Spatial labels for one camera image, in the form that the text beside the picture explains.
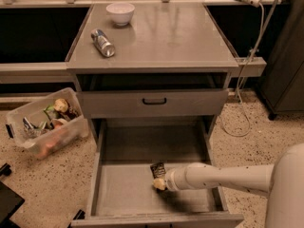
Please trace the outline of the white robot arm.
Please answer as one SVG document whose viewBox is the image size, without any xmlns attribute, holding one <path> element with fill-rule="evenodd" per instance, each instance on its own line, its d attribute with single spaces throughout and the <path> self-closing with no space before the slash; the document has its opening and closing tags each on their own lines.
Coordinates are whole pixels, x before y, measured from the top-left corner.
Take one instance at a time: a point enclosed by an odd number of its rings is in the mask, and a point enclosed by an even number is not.
<svg viewBox="0 0 304 228">
<path fill-rule="evenodd" d="M 267 198 L 265 228 L 304 227 L 304 144 L 286 149 L 273 164 L 215 167 L 193 162 L 167 170 L 150 166 L 153 186 L 171 192 L 226 187 Z"/>
</svg>

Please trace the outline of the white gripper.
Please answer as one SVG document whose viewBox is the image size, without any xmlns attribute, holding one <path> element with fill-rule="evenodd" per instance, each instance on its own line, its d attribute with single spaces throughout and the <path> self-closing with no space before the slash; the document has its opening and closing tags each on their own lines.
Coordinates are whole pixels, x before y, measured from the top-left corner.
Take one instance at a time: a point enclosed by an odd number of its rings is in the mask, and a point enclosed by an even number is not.
<svg viewBox="0 0 304 228">
<path fill-rule="evenodd" d="M 190 186 L 186 180 L 186 170 L 186 166 L 169 169 L 164 178 L 153 180 L 153 186 L 161 191 L 164 191 L 166 187 L 169 191 L 188 190 Z"/>
</svg>

